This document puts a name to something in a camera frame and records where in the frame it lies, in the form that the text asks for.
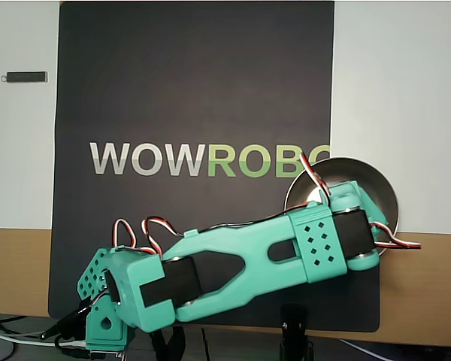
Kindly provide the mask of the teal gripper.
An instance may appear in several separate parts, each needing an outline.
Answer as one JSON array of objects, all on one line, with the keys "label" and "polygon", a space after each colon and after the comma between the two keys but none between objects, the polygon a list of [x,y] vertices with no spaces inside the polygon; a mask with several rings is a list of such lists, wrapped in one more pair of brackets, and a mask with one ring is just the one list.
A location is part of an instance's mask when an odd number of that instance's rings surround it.
[{"label": "teal gripper", "polygon": [[387,226],[389,224],[386,215],[380,210],[379,206],[373,199],[365,192],[365,190],[358,186],[359,196],[361,200],[360,208],[366,213],[366,217],[370,223],[379,222]]}]

